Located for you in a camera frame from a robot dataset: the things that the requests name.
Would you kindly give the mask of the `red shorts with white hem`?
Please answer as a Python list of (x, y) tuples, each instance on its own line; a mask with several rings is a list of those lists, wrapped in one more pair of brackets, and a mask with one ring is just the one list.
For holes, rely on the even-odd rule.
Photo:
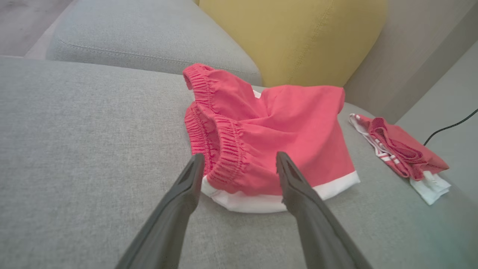
[(286, 211), (278, 152), (287, 153), (324, 200), (360, 183), (338, 120), (341, 87), (282, 85), (258, 93), (203, 64), (183, 75), (194, 95), (184, 119), (191, 151), (205, 159), (201, 191), (220, 206), (238, 213)]

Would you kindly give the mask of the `grey fabric sofa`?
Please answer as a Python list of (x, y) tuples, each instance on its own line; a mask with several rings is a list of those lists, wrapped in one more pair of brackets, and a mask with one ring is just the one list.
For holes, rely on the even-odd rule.
[[(249, 55), (199, 0), (79, 0), (47, 60), (0, 57), (0, 269), (112, 269), (191, 156), (194, 63), (257, 86)], [(478, 269), (478, 205), (428, 206), (338, 120), (361, 182), (326, 201), (376, 269)], [(306, 269), (289, 213), (202, 195), (181, 269)]]

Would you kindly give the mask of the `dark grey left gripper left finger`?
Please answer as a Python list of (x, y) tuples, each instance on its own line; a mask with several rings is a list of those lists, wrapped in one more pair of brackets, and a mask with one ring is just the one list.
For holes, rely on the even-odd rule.
[(115, 269), (178, 269), (189, 218), (198, 206), (204, 155), (190, 158)]

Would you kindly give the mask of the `large yellow sofa back cushion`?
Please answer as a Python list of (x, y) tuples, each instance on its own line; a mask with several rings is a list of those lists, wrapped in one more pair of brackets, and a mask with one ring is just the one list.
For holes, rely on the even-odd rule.
[(265, 87), (342, 87), (384, 27), (387, 0), (199, 0)]

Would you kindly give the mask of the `red white basketball jersey shirt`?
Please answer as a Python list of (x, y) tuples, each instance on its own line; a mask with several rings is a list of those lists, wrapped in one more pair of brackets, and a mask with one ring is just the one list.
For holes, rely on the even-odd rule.
[(350, 114), (349, 122), (372, 145), (378, 158), (409, 180), (425, 203), (432, 205), (450, 191), (451, 184), (439, 175), (449, 165), (401, 127), (361, 114)]

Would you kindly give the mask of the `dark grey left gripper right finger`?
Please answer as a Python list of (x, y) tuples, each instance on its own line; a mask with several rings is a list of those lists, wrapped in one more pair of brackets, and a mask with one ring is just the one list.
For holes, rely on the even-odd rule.
[(282, 202), (297, 221), (307, 269), (372, 269), (287, 153), (277, 153), (276, 168)]

